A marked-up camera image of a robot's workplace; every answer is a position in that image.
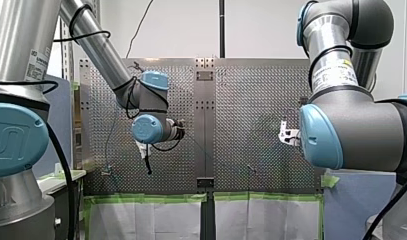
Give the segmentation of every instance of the black pole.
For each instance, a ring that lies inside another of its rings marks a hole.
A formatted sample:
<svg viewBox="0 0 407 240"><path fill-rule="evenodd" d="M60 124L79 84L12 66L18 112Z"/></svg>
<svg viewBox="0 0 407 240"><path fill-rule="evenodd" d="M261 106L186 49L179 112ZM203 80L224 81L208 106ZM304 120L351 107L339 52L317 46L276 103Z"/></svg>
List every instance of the black pole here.
<svg viewBox="0 0 407 240"><path fill-rule="evenodd" d="M220 58L225 58L225 0L219 0Z"/></svg>

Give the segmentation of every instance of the gray robot arm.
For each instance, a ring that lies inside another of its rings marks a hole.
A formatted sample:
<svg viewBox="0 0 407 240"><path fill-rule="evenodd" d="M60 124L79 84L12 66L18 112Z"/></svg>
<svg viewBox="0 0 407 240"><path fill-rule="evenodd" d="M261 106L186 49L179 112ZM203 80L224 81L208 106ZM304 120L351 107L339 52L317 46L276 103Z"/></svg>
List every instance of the gray robot arm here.
<svg viewBox="0 0 407 240"><path fill-rule="evenodd" d="M63 0L60 16L70 24L73 37L102 31L90 7L82 0ZM125 109L140 109L132 126L138 142L154 144L180 140L184 136L182 124L166 118L169 85L165 74L144 72L141 80L133 79L105 34L78 39L77 43L116 94L119 105Z"/></svg>
<svg viewBox="0 0 407 240"><path fill-rule="evenodd" d="M407 106L375 103L365 89L393 34L387 4L310 3L300 21L298 40L309 54L313 90L300 111L305 158L332 169L407 173Z"/></svg>

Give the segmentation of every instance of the label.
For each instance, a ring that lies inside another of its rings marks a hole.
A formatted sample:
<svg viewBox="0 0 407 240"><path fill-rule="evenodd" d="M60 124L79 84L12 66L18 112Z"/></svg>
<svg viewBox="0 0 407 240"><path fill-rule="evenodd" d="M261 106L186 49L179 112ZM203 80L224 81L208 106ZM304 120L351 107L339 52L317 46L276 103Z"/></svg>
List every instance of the label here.
<svg viewBox="0 0 407 240"><path fill-rule="evenodd" d="M29 55L28 68L25 74L26 81L42 81L48 67L48 57L32 49Z"/></svg>
<svg viewBox="0 0 407 240"><path fill-rule="evenodd" d="M316 71L312 77L314 93L342 85L358 86L358 79L352 63L346 59L327 62L327 65Z"/></svg>

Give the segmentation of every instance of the robotic arm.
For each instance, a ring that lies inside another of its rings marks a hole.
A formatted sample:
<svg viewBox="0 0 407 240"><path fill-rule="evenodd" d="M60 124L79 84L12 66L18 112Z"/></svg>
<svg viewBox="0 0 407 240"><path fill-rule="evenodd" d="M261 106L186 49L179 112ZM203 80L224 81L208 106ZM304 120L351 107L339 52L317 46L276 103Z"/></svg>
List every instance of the robotic arm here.
<svg viewBox="0 0 407 240"><path fill-rule="evenodd" d="M141 80L134 78L109 39L94 34L101 27L82 0L0 0L0 239L55 239L54 200L42 195L32 167L46 151L49 138L57 142L46 126L50 104L44 94L49 90L43 85L57 85L44 77L59 14L70 25L72 37L90 34L77 42L119 105L140 110L132 123L137 142L154 144L184 136L181 122L166 117L167 75L149 71ZM63 158L60 144L55 147ZM69 173L67 161L62 162ZM74 189L67 182L69 239L73 239Z"/></svg>
<svg viewBox="0 0 407 240"><path fill-rule="evenodd" d="M102 31L89 5L82 0L63 0L60 16L69 23L71 36ZM179 121L166 118L169 107L168 77L159 72L144 72L142 80L133 80L119 54L104 34L77 40L123 108L138 108L132 125L134 138L143 144L180 140L184 130Z"/></svg>
<svg viewBox="0 0 407 240"><path fill-rule="evenodd" d="M366 90L393 24L382 0L309 3L302 11L298 39L310 57L313 96L300 111L301 144L313 165L407 173L407 105L375 103Z"/></svg>

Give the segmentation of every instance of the perforated metal panel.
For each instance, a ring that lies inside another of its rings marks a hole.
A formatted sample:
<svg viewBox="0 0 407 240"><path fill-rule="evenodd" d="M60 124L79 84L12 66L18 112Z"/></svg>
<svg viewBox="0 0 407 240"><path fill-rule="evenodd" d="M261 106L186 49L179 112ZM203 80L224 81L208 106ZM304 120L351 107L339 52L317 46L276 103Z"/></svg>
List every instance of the perforated metal panel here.
<svg viewBox="0 0 407 240"><path fill-rule="evenodd" d="M133 61L127 60L127 66L133 66ZM170 81L168 117L185 120L186 132L193 136L193 60L136 61L146 70L168 74ZM139 72L130 69L139 76ZM89 69L85 69L82 77L85 81L81 82L81 86L89 84L88 91L85 90L82 94L84 97L81 98L82 101L86 101L85 104L89 104L83 109L83 113L88 111L88 117L84 118L84 114L82 117L83 125L88 124L88 127L83 129L83 132L86 131L83 139L89 141L91 150L89 153L91 156L84 158L92 159L94 165L93 172L88 174L85 180L86 194L195 192L193 141L184 139L175 150L167 153L153 150L150 157L153 174L147 175L144 161L131 135L132 120L127 119L125 110L116 106L114 94L95 67L89 65ZM113 124L114 129L108 141ZM174 143L158 146L167 148ZM111 167L111 174L108 174L107 166Z"/></svg>
<svg viewBox="0 0 407 240"><path fill-rule="evenodd" d="M280 143L277 136L284 115L289 128L298 127L298 101L310 96L308 62L129 59L127 66L134 61L168 74L168 116L184 119L187 135L172 152L153 151L153 175L148 176L130 134L131 120L116 106L98 71L83 60L83 162L93 169L85 179L85 194L196 192L197 177L214 177L215 191L320 189L322 171L304 161L299 148Z"/></svg>
<svg viewBox="0 0 407 240"><path fill-rule="evenodd" d="M299 148L278 139L280 121L298 128L301 97L309 97L304 60L217 60L216 191L312 193L320 171Z"/></svg>

